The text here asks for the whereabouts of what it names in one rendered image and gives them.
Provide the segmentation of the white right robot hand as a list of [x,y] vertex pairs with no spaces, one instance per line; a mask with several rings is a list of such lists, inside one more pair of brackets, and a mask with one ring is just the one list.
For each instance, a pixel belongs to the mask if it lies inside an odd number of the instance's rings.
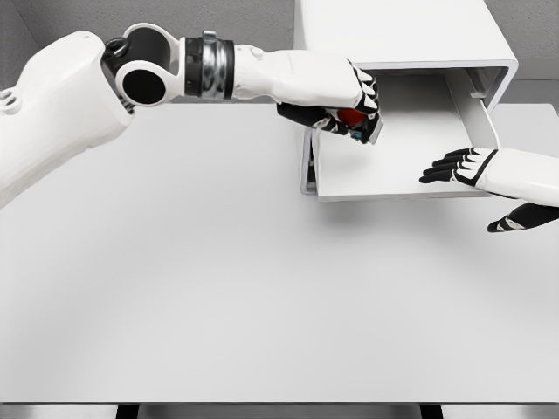
[[512,148],[462,148],[435,161],[421,183],[459,182],[525,203],[487,226],[489,233],[530,230],[559,220],[559,158]]

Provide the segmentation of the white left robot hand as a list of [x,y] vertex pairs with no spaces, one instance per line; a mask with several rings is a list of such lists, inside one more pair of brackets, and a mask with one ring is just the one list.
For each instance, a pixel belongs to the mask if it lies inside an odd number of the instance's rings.
[[349,127],[338,120],[337,110],[380,114],[376,78],[343,56],[311,51],[287,56],[293,71],[280,77],[273,93],[280,116],[305,127],[350,135]]

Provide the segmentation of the white tabletop storage cabinet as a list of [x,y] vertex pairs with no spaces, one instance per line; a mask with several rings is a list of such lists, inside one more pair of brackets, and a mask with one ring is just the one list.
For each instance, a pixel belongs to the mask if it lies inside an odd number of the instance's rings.
[[[462,70],[489,117],[519,67],[485,0],[295,0],[293,45],[341,54],[375,78]],[[303,169],[315,174],[314,131]]]

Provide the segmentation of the load switch with red knob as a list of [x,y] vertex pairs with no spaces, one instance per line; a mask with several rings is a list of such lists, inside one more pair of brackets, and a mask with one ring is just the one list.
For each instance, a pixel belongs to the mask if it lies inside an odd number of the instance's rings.
[[339,109],[336,116],[340,122],[349,127],[350,137],[362,144],[376,144],[383,122],[381,115],[367,115],[353,108]]

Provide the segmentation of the white cabinet drawer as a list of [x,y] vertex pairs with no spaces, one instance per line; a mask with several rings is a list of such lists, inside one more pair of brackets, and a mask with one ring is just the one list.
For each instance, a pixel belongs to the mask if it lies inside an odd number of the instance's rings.
[[459,182],[419,182],[425,169],[462,148],[497,148],[499,137],[462,70],[379,74],[381,132],[375,144],[314,131],[317,194],[322,201],[482,196]]

